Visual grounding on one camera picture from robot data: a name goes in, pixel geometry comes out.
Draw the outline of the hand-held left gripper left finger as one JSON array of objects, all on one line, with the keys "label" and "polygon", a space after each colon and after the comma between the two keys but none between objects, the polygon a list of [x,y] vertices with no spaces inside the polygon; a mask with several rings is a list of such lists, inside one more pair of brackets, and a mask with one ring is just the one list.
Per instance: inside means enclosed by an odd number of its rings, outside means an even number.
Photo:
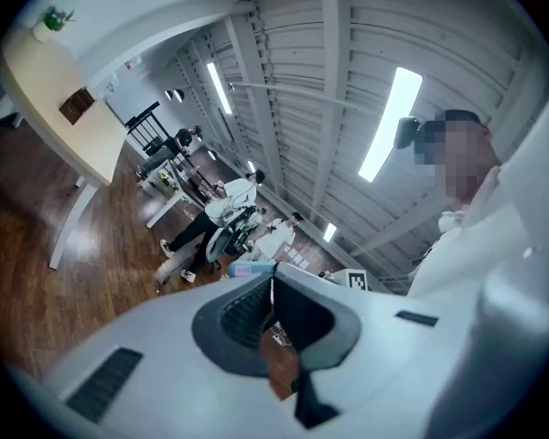
[{"label": "hand-held left gripper left finger", "polygon": [[255,275],[158,297],[127,311],[42,378],[89,439],[294,439],[258,348],[232,339],[230,310],[268,294]]}]

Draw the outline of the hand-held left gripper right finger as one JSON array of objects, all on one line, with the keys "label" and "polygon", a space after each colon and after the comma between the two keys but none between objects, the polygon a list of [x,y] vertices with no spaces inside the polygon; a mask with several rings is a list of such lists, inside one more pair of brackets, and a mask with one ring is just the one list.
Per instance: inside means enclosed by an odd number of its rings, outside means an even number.
[{"label": "hand-held left gripper right finger", "polygon": [[300,360],[283,439],[438,439],[444,395],[463,357],[476,292],[364,292],[281,263],[275,310]]}]

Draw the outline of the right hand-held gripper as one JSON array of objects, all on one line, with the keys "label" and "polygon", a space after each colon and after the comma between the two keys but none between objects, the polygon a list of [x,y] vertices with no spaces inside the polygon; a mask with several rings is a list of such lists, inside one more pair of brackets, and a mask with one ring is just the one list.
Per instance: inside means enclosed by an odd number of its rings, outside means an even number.
[{"label": "right hand-held gripper", "polygon": [[336,272],[336,280],[340,285],[346,286],[348,288],[367,291],[367,274],[363,270],[358,269],[343,269]]}]

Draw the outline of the row of white paper sheets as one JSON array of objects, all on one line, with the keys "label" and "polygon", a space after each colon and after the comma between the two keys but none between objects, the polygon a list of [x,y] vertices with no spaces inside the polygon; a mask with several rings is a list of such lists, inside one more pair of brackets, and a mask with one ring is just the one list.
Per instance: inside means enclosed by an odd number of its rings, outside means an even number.
[{"label": "row of white paper sheets", "polygon": [[289,245],[282,247],[280,261],[287,262],[305,271],[310,265],[309,261],[297,249]]}]

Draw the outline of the white power strip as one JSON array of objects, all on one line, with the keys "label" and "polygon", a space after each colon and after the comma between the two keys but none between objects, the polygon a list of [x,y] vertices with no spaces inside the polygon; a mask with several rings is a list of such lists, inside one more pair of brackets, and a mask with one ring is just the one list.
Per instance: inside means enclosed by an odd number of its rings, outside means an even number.
[{"label": "white power strip", "polygon": [[281,347],[290,347],[292,343],[288,339],[287,333],[283,330],[279,322],[274,323],[269,328],[273,340]]}]

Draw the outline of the person's white shirt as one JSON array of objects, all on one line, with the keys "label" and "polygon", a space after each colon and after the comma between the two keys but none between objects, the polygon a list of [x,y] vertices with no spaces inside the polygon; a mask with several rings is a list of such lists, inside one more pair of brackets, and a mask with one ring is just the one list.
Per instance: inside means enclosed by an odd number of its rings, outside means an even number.
[{"label": "person's white shirt", "polygon": [[415,271],[409,296],[426,297],[549,247],[549,101],[515,153],[500,161],[470,204],[450,199],[457,210],[442,215],[442,235]]}]

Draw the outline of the grey office chair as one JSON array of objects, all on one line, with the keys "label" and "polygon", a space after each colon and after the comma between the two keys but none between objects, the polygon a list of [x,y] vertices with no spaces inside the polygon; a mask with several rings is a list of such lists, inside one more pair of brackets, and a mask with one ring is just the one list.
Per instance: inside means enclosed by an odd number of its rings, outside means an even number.
[{"label": "grey office chair", "polygon": [[255,224],[249,223],[255,211],[256,207],[247,207],[240,216],[213,234],[206,247],[206,261],[211,272],[214,271],[214,265],[221,268],[219,258],[224,253],[235,256],[246,252],[246,241],[256,228]]}]

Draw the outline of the small white table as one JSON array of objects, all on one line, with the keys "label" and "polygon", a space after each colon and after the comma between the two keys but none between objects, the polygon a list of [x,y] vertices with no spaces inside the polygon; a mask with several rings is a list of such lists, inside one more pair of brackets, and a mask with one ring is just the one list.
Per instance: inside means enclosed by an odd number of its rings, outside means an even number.
[{"label": "small white table", "polygon": [[174,160],[165,160],[140,183],[140,187],[158,197],[162,203],[160,209],[146,223],[148,229],[156,225],[179,202],[187,203],[199,210],[204,207],[204,203],[189,185],[186,174],[178,171]]}]

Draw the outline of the white ceiling pipe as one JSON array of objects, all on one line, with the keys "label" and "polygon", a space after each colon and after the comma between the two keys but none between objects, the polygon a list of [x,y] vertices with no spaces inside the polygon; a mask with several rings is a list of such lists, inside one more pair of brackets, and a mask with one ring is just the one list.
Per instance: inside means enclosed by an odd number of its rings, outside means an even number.
[{"label": "white ceiling pipe", "polygon": [[297,94],[306,98],[313,100],[318,100],[321,102],[332,103],[338,106],[341,106],[345,109],[361,112],[367,115],[375,115],[376,112],[370,109],[367,109],[359,104],[352,102],[341,101],[335,98],[328,97],[324,94],[321,94],[318,91],[303,89],[299,87],[294,87],[291,85],[285,84],[265,84],[265,83],[247,83],[247,82],[234,82],[228,84],[230,91],[235,91],[237,88],[246,88],[246,89],[255,89],[255,90],[265,90],[265,91],[280,91],[288,94]]}]

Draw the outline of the black metal rack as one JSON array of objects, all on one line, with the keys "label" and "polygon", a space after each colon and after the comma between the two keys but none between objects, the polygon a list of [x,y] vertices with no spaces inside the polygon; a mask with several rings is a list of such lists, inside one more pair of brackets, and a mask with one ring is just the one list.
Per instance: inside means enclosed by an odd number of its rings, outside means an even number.
[{"label": "black metal rack", "polygon": [[159,101],[123,122],[127,142],[143,158],[152,155],[168,138],[183,127],[173,111]]}]

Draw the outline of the dark brown wooden desk organizer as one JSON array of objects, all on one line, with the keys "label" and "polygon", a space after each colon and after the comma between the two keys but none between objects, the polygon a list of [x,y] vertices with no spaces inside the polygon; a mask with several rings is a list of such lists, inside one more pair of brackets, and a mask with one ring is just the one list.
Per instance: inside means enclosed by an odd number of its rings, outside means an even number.
[{"label": "dark brown wooden desk organizer", "polygon": [[81,87],[59,107],[59,112],[74,125],[95,104],[86,86]]}]

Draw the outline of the green plant in white pot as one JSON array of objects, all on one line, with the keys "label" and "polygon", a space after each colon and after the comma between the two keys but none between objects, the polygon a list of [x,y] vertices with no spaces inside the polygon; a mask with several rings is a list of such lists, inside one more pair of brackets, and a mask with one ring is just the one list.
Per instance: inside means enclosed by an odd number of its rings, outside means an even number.
[{"label": "green plant in white pot", "polygon": [[59,33],[69,22],[73,22],[74,11],[66,12],[54,5],[49,6],[32,28],[34,38],[43,43]]}]

